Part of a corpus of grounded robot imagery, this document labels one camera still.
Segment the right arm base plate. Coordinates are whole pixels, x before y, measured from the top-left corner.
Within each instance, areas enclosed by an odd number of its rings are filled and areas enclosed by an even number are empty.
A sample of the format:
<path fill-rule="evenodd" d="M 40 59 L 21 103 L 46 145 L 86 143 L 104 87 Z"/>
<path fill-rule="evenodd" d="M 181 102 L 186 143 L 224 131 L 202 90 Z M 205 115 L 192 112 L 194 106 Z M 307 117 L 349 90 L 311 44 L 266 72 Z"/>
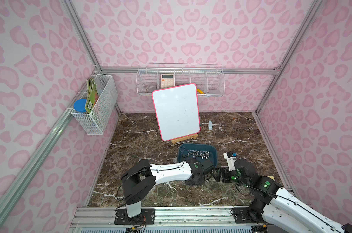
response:
<path fill-rule="evenodd" d="M 236 224 L 268 224 L 262 217 L 250 214 L 248 207 L 234 207 L 230 210 Z"/>

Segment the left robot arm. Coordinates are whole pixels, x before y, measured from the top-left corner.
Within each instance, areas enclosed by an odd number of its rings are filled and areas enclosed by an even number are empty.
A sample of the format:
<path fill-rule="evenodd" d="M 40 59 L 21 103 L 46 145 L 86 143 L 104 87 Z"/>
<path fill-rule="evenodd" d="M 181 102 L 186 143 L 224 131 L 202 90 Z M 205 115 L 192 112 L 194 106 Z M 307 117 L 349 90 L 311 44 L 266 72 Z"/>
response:
<path fill-rule="evenodd" d="M 125 209 L 129 218 L 141 214 L 141 201 L 151 189 L 162 183 L 183 181 L 187 185 L 204 185 L 205 176 L 215 169 L 210 160 L 194 158 L 168 165 L 150 164 L 143 159 L 121 176 Z"/>

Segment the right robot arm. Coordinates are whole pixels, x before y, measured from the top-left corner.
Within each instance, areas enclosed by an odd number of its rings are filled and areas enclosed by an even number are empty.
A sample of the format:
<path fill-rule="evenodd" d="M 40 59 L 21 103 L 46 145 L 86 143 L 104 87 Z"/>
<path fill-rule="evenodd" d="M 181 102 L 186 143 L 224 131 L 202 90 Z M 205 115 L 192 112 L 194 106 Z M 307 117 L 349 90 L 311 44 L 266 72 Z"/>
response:
<path fill-rule="evenodd" d="M 320 214 L 288 192 L 280 183 L 260 176 L 254 165 L 234 152 L 225 152 L 226 168 L 218 168 L 217 180 L 247 188 L 255 197 L 246 218 L 264 221 L 288 233 L 352 233 L 352 225 L 342 225 Z"/>

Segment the teal plastic storage box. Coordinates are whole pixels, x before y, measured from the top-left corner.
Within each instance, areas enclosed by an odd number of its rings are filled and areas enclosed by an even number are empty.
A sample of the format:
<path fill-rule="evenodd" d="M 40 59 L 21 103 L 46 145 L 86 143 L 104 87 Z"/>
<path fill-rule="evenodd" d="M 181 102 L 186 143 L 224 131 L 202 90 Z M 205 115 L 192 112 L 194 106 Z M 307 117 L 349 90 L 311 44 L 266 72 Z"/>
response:
<path fill-rule="evenodd" d="M 178 149 L 177 161 L 182 162 L 188 158 L 198 161 L 209 160 L 215 167 L 218 165 L 218 152 L 212 145 L 184 143 Z"/>

